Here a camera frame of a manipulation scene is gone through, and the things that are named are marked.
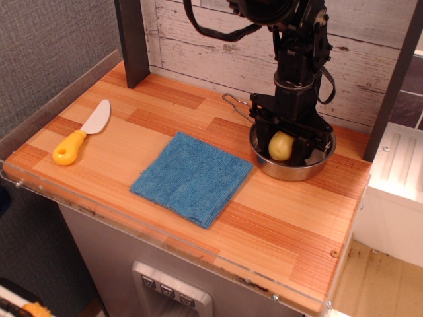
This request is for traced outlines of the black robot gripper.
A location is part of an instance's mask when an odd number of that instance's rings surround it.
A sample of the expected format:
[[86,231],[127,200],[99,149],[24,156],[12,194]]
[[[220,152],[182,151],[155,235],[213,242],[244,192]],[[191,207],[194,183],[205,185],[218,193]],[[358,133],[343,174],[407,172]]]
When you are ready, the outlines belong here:
[[276,85],[275,94],[254,93],[250,96],[250,116],[256,127],[257,150],[270,158],[269,144],[277,131],[292,136],[290,166],[305,166],[314,149],[327,149],[332,126],[316,110],[320,102],[320,79],[308,85],[286,82]]

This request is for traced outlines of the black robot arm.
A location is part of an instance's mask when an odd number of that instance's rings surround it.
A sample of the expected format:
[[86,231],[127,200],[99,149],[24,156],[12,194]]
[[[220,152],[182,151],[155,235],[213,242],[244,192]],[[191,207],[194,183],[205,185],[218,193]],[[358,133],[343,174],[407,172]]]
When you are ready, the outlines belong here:
[[326,151],[333,128],[318,115],[316,105],[331,103],[336,93],[331,92],[326,100],[319,96],[322,78],[334,80],[325,68],[333,46],[327,36],[324,1],[230,1],[233,12],[251,22],[230,33],[200,26],[191,1],[183,4],[189,21],[203,36],[236,42],[263,26],[272,33],[278,63],[275,93],[250,96],[258,150],[268,154],[271,138],[281,131],[294,139],[291,166],[303,165],[314,149]]

